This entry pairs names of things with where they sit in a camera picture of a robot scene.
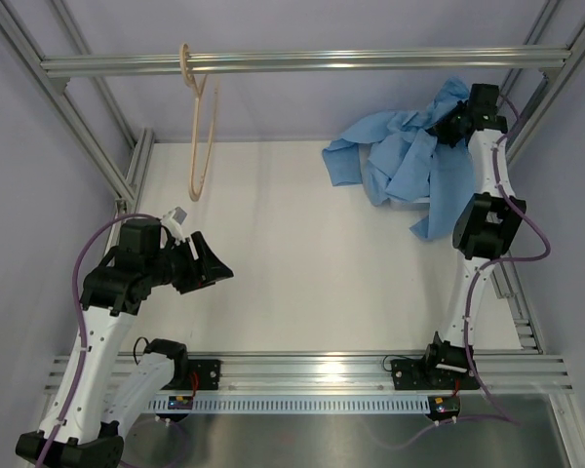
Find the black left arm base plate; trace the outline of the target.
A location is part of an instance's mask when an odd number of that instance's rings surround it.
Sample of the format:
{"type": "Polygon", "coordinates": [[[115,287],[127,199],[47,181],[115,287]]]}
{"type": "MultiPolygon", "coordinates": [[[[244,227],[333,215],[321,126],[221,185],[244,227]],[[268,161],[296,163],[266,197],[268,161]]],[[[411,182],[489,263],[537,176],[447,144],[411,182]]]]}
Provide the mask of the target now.
{"type": "Polygon", "coordinates": [[[187,359],[175,367],[166,390],[216,391],[219,388],[221,360],[187,359]]]}

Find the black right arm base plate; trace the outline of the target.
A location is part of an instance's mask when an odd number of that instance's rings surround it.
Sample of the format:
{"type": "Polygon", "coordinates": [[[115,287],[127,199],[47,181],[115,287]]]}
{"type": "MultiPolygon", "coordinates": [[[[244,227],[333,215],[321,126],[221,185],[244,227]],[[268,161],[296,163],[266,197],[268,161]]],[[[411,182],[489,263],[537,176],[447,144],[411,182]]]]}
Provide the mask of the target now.
{"type": "Polygon", "coordinates": [[[469,372],[426,369],[421,360],[397,358],[390,361],[395,390],[479,390],[480,384],[469,372]]]}

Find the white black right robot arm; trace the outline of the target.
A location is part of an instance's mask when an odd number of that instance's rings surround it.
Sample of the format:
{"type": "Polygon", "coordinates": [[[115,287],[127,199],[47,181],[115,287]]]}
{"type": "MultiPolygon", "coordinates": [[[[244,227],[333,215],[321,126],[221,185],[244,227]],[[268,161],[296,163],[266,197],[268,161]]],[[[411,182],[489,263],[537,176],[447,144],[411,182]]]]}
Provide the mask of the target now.
{"type": "Polygon", "coordinates": [[[498,114],[499,88],[472,86],[460,102],[432,128],[441,142],[466,142],[475,171],[474,194],[456,221],[452,246],[457,270],[448,317],[420,362],[423,381],[434,389],[477,389],[473,344],[479,309],[492,263],[507,254],[522,223],[516,210],[527,204],[515,197],[505,156],[508,126],[498,114]]]}

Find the blue button-up shirt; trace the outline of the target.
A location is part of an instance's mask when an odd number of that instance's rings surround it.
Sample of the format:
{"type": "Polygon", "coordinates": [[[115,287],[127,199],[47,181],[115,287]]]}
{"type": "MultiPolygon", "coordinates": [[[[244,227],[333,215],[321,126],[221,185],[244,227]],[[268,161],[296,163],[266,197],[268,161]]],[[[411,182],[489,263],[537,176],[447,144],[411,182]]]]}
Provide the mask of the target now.
{"type": "Polygon", "coordinates": [[[428,215],[410,231],[422,241],[450,235],[474,194],[474,165],[464,141],[439,144],[428,129],[469,94],[463,81],[449,78],[423,110],[362,118],[322,151],[331,184],[363,185],[374,206],[428,197],[428,215]]]}

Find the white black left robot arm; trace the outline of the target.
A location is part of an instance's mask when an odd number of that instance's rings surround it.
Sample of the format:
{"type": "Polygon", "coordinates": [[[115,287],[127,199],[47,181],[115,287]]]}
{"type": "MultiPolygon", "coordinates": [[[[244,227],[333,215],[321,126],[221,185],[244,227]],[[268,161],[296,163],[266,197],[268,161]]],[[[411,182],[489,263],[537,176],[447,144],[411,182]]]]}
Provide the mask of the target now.
{"type": "Polygon", "coordinates": [[[130,376],[107,393],[121,345],[155,288],[187,294],[234,276],[201,232],[183,236],[181,215],[115,221],[116,245],[85,278],[72,271],[78,332],[65,374],[39,428],[16,444],[16,455],[36,467],[117,467],[129,430],[159,391],[186,393],[186,403],[171,409],[190,410],[198,391],[218,387],[218,360],[192,359],[185,344],[154,338],[130,376]]]}

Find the beige wooden clothes hanger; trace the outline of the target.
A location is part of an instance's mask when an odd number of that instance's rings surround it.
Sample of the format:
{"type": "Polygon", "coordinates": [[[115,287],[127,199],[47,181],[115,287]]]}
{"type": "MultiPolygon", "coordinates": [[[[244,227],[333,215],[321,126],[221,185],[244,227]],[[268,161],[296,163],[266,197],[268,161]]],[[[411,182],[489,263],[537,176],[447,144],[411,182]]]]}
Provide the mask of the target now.
{"type": "Polygon", "coordinates": [[[196,73],[193,71],[193,67],[189,64],[189,60],[192,58],[192,56],[190,47],[187,43],[180,44],[178,55],[182,80],[184,85],[191,90],[193,95],[191,150],[187,189],[190,200],[194,203],[197,203],[202,198],[202,194],[204,192],[205,182],[208,176],[213,154],[215,131],[218,120],[220,82],[217,78],[214,79],[212,88],[212,112],[208,126],[207,140],[205,143],[205,153],[203,158],[200,158],[199,136],[201,130],[201,116],[203,103],[206,99],[206,91],[208,88],[210,75],[204,74],[201,78],[197,77],[196,73]]]}

